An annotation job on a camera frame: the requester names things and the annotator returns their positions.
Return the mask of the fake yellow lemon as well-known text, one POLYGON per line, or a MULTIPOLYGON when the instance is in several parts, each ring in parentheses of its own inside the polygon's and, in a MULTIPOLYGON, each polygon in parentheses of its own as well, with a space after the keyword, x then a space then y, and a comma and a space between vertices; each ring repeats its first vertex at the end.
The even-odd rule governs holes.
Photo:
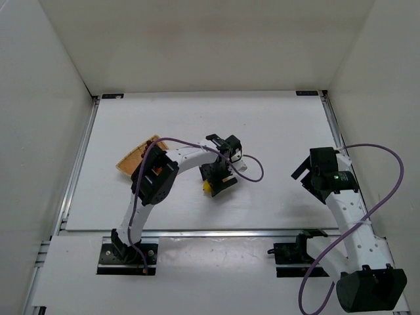
POLYGON ((211 194, 213 192, 211 185, 207 181, 203 182, 203 191, 208 194, 211 194))

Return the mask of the dark red fake grapes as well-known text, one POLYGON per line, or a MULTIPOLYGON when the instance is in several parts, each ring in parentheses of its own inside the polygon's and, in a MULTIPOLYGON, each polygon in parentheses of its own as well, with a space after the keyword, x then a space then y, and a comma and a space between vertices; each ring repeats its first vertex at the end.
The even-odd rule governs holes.
POLYGON ((142 145, 140 146, 140 156, 141 158, 144 157, 147 149, 149 149, 149 147, 152 145, 154 141, 153 140, 147 140, 146 142, 142 143, 142 145))

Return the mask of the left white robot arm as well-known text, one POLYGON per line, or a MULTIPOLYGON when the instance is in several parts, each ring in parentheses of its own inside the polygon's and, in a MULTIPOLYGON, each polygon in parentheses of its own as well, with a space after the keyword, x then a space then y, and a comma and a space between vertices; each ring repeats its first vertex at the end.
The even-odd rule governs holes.
POLYGON ((213 197, 238 182, 230 164, 242 145, 234 135, 222 139, 213 134, 196 146, 163 150, 155 145, 147 151, 131 175, 131 202, 123 222, 111 233, 112 253, 125 264, 141 262, 145 256, 145 250, 138 252, 142 230, 153 207, 169 195, 177 175, 198 167, 204 188, 213 197))

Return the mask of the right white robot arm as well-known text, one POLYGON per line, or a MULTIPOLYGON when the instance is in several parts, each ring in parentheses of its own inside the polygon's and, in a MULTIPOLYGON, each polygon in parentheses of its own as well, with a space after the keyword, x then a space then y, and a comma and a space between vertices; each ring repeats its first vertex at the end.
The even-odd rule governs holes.
POLYGON ((392 311, 407 284, 401 268, 395 268, 381 249, 368 223, 370 216, 398 190, 404 177, 404 164, 393 153, 400 166, 394 188, 370 211, 365 212, 360 186, 350 168, 350 158, 332 147, 312 148, 309 156, 292 174, 302 186, 331 211, 341 235, 333 240, 323 231, 316 231, 304 241, 304 252, 312 264, 303 276, 298 305, 304 314, 303 293, 312 271, 321 266, 332 283, 327 295, 335 293, 341 308, 348 313, 392 311))

